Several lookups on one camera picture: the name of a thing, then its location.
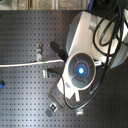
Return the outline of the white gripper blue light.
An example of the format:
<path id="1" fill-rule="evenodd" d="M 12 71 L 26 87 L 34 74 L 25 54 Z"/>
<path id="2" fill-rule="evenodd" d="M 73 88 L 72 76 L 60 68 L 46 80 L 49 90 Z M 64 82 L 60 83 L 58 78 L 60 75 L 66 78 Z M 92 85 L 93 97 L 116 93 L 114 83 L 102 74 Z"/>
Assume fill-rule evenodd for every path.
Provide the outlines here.
<path id="1" fill-rule="evenodd" d="M 50 47 L 59 57 L 67 55 L 55 41 L 50 42 Z M 94 60 L 85 53 L 76 54 L 67 59 L 64 71 L 62 67 L 48 70 L 48 77 L 56 79 L 48 97 L 57 104 L 59 109 L 64 109 L 66 105 L 63 94 L 68 99 L 76 95 L 76 99 L 79 100 L 79 91 L 89 88 L 95 79 L 95 75 Z"/>

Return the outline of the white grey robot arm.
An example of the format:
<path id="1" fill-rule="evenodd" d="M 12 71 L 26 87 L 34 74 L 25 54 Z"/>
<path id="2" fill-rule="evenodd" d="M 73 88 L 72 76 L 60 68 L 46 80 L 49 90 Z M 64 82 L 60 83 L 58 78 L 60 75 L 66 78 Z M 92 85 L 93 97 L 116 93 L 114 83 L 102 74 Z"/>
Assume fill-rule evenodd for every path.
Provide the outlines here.
<path id="1" fill-rule="evenodd" d="M 60 56 L 64 66 L 50 70 L 50 76 L 59 76 L 56 84 L 63 94 L 65 104 L 72 110 L 83 108 L 97 93 L 109 69 L 121 65 L 128 57 L 128 11 L 116 6 L 103 18 L 81 11 L 72 20 L 66 40 L 66 50 L 52 41 L 50 47 Z M 96 62 L 103 66 L 103 75 L 91 96 L 77 106 L 68 100 L 88 89 L 96 77 Z"/>

